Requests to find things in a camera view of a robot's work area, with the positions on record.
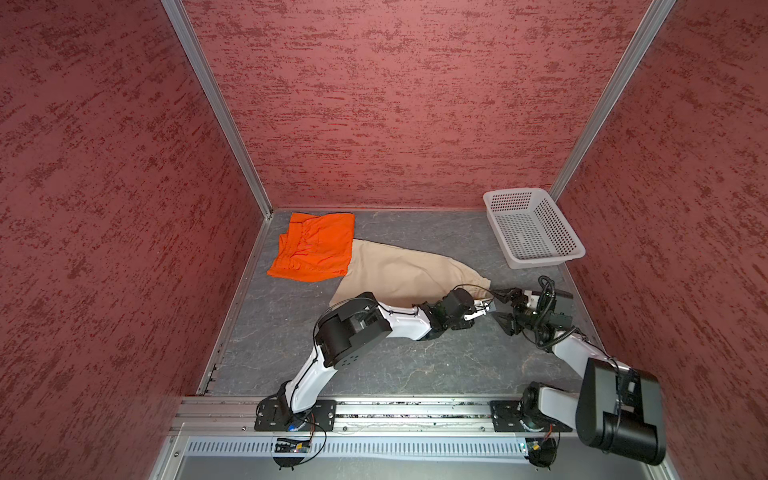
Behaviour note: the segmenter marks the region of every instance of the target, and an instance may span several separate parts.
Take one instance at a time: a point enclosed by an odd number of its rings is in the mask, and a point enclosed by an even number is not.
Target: gray floor
[[[455,258],[493,287],[538,288],[548,275],[569,290],[556,266],[511,270],[482,212],[355,212],[355,238]],[[253,281],[227,346],[212,395],[268,395],[293,378],[311,352],[312,327],[341,281],[302,283],[267,276],[290,213],[275,214]],[[587,329],[583,318],[575,319]],[[336,374],[323,395],[519,394],[531,381],[578,391],[581,379],[560,359],[521,336],[508,337],[493,319],[437,340],[387,339]]]

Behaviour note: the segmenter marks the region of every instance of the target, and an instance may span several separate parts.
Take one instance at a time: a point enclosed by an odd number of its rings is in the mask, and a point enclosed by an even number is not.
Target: red textured wall
[[[0,6],[0,477],[145,478],[260,222],[159,1]]]
[[[189,0],[278,207],[547,187],[649,0]]]
[[[683,478],[768,478],[768,15],[678,0],[560,205],[609,352],[656,373]]]

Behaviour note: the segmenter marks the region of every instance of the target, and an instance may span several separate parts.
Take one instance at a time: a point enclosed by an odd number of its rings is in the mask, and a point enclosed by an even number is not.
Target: laundry basket
[[[482,198],[510,268],[559,265],[586,253],[545,190],[508,188],[488,192]]]

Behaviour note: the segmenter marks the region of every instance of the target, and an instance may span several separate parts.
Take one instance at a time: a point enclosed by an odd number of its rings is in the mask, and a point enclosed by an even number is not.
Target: clothing
[[[410,307],[441,300],[453,287],[463,283],[483,288],[491,286],[491,280],[452,258],[355,239],[347,274],[329,305],[363,292],[373,292],[381,303]],[[462,288],[476,299],[488,297],[483,289]]]
[[[352,259],[354,235],[352,214],[293,214],[288,232],[280,235],[280,252],[266,274],[300,282],[344,276]]]

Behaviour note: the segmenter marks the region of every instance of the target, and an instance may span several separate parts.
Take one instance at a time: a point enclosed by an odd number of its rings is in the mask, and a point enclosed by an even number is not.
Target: beige cloth
[[[462,283],[491,286],[491,280],[452,258],[355,239],[347,274],[329,305],[373,292],[381,303],[410,307],[441,300]],[[462,288],[476,299],[489,297],[477,287]]]

